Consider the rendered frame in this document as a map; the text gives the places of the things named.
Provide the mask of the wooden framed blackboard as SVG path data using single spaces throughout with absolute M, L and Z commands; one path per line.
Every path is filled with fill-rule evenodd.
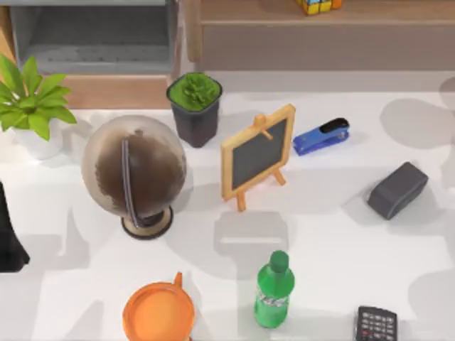
M 281 168 L 289 160 L 295 114 L 292 104 L 258 114 L 251 126 L 221 143 L 221 196 L 236 199 L 239 212 L 246 210 L 245 193 L 269 176 L 286 184 Z

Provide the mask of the green plant in black pot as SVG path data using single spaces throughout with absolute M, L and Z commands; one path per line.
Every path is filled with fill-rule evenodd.
M 209 142 L 218 130 L 222 85 L 203 72 L 187 72 L 168 86 L 178 136 L 194 148 Z

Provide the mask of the brown globe on stand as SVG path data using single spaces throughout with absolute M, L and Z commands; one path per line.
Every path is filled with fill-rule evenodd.
M 155 239 L 173 222 L 172 202 L 186 180 L 182 143 L 161 121 L 145 115 L 115 117 L 92 133 L 81 161 L 92 199 L 121 219 L 136 239 Z

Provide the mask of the blue and black stapler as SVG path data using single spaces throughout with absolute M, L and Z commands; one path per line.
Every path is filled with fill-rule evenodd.
M 349 137 L 350 124 L 347 119 L 338 117 L 327 121 L 315 129 L 296 136 L 293 147 L 299 156 L 345 141 Z

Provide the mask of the green bottle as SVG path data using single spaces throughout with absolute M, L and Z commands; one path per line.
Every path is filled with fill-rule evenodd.
M 264 328 L 275 329 L 286 319 L 295 276 L 289 267 L 289 255 L 273 251 L 269 262 L 257 275 L 255 319 Z

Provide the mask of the orange cup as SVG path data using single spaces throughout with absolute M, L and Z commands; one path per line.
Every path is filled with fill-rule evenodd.
M 155 282 L 138 289 L 122 313 L 128 341 L 193 341 L 196 311 L 183 289 L 183 275 L 172 282 Z

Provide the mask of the wooden open shelf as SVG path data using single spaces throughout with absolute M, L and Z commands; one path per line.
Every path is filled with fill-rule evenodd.
M 188 59 L 217 71 L 455 70 L 455 0 L 181 0 Z

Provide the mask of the dark grey rounded box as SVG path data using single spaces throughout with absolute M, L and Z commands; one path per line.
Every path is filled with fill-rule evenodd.
M 409 161 L 383 178 L 366 200 L 368 206 L 385 220 L 391 220 L 423 191 L 429 177 Z

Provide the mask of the coloured puzzle cube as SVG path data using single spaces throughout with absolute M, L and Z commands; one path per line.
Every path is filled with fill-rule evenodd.
M 295 0 L 307 16 L 340 9 L 343 0 Z

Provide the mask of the grey cabinet with dark inside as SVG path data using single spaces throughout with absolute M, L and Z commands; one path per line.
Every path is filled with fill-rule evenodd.
M 162 75 L 174 64 L 176 0 L 0 0 L 18 65 L 40 74 Z

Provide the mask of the leafy plant in white pot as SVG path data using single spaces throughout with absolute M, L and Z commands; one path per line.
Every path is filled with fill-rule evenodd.
M 70 89 L 62 85 L 65 74 L 46 77 L 30 57 L 19 68 L 0 53 L 0 129 L 12 131 L 17 141 L 37 160 L 52 158 L 63 148 L 59 123 L 76 124 L 65 99 Z

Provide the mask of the black calculator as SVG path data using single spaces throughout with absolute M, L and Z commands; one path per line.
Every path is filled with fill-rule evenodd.
M 355 318 L 355 341 L 397 341 L 397 314 L 373 306 L 358 307 Z

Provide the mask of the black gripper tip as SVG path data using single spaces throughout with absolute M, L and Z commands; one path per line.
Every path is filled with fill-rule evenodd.
M 0 181 L 0 273 L 19 272 L 29 261 L 30 256 L 11 223 L 4 186 Z

